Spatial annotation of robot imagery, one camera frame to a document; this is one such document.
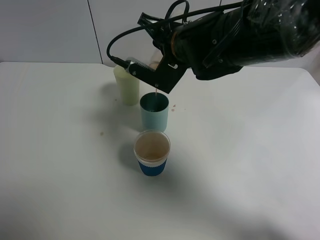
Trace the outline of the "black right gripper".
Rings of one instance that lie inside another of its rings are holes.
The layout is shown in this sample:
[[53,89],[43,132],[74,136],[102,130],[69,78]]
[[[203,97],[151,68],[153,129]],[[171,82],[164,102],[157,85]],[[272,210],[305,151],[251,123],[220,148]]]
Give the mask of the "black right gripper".
[[224,73],[223,63],[215,62],[211,67],[203,64],[210,50],[222,39],[219,21],[223,18],[223,12],[213,12],[194,21],[150,27],[146,32],[163,57],[169,54],[170,59],[186,65],[195,73]]

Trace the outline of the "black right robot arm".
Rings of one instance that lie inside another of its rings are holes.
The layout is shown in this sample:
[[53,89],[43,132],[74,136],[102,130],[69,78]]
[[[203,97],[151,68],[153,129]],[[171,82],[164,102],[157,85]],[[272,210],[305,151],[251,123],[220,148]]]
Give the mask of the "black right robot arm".
[[166,22],[142,13],[153,45],[172,64],[213,80],[242,67],[299,58],[320,41],[317,0],[245,0],[239,8],[206,14],[191,22]]

